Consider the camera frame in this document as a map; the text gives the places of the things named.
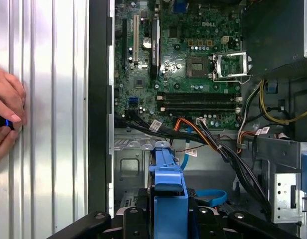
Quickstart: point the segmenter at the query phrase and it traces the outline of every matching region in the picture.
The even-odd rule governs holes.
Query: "chipset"
[[[134,88],[142,89],[145,86],[145,77],[135,76],[134,77]]]
[[[186,61],[186,76],[189,78],[208,77],[208,58],[189,56]]]
[[[178,29],[176,26],[169,27],[169,37],[177,38],[178,37]]]

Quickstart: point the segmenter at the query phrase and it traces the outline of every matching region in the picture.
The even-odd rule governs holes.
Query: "metal panel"
[[[307,76],[307,0],[252,4],[243,14],[251,75]]]
[[[0,66],[28,125],[0,163],[0,238],[43,239],[87,213],[87,0],[0,0]]]

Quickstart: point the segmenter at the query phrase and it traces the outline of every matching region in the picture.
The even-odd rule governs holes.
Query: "green motherboard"
[[[121,0],[115,18],[115,115],[173,127],[178,117],[236,129],[238,82],[212,80],[212,54],[241,49],[237,6]],[[222,75],[241,71],[222,59]]]

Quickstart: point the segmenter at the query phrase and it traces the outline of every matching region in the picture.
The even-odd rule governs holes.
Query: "ribbed metal panel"
[[[29,123],[0,163],[0,239],[44,239],[87,213],[88,0],[0,0],[0,66]]]

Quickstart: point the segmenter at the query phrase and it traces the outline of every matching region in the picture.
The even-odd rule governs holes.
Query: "pci slot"
[[[139,15],[134,15],[134,62],[139,60]]]
[[[150,75],[155,79],[159,73],[159,51],[160,51],[160,22],[158,18],[152,20],[152,57]]]
[[[122,69],[126,69],[127,63],[127,19],[123,19],[123,36],[122,36]]]

